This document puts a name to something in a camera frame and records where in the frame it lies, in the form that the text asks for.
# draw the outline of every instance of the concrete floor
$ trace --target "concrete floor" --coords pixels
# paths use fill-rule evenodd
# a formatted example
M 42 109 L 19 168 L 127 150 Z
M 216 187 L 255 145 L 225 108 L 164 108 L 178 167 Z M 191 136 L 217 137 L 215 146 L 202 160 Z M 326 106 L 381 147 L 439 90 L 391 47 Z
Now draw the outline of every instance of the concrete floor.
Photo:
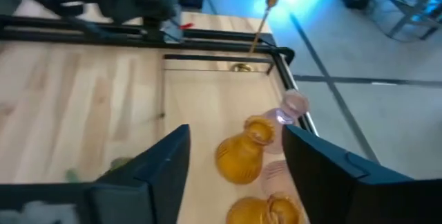
M 264 0 L 212 1 L 220 15 L 260 17 L 264 12 Z M 388 31 L 400 15 L 385 0 L 373 3 L 376 10 L 364 15 L 346 9 L 341 0 L 282 0 L 272 10 L 269 24 L 278 45 L 296 51 L 292 73 L 315 76 L 316 82 L 298 85 L 309 97 L 322 138 L 369 157 L 353 129 L 356 124 L 382 165 L 413 178 L 442 178 L 442 34 L 413 43 L 389 39 L 381 31 Z M 213 9 L 206 3 L 203 11 Z M 290 14 L 316 51 L 321 69 Z M 423 31 L 406 28 L 397 38 L 414 41 Z M 441 83 L 433 87 L 334 83 L 330 77 Z M 343 98 L 353 123 L 343 115 L 327 80 Z

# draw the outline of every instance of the light wood surface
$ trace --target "light wood surface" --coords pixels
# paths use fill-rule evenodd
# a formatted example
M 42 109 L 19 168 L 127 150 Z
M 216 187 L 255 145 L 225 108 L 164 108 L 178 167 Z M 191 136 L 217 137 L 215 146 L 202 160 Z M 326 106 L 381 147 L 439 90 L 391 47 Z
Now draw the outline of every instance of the light wood surface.
M 53 17 L 31 0 L 22 3 L 17 15 Z M 82 17 L 107 21 L 93 6 Z M 255 32 L 260 20 L 185 12 L 187 22 L 200 29 Z M 264 32 L 269 32 L 267 24 Z M 82 180 L 94 180 L 113 159 L 136 156 L 187 123 L 191 163 L 179 223 L 224 223 L 236 200 L 263 197 L 259 180 L 237 186 L 222 178 L 213 153 L 225 138 L 242 130 L 247 117 L 278 106 L 283 88 L 276 69 L 267 76 L 225 71 L 231 66 L 227 62 L 163 64 L 166 53 L 244 57 L 197 50 L 2 43 L 0 183 L 64 182 L 71 168 Z M 266 154 L 265 163 L 281 158 Z

